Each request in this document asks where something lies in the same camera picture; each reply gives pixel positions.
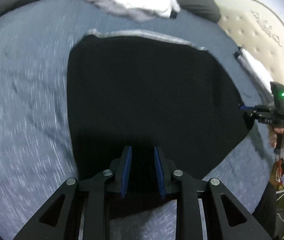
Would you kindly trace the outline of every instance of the dark clothing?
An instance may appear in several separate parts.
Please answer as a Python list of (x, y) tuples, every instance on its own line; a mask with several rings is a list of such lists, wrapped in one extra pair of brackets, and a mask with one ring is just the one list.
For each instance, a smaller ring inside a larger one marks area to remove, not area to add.
[(264, 194), (257, 205), (254, 213), (254, 218), (261, 224), (265, 231), (274, 239), (277, 214), (277, 196), (274, 187), (268, 183)]
[(248, 134), (241, 103), (230, 77), (205, 50), (141, 37), (86, 36), (72, 49), (67, 72), (79, 179), (107, 169), (124, 145), (134, 151), (131, 169), (136, 165), (146, 181), (155, 146), (202, 179)]
[(262, 198), (253, 212), (253, 217), (260, 223), (264, 230), (271, 236), (275, 235), (277, 213), (276, 190), (269, 182), (266, 185)]

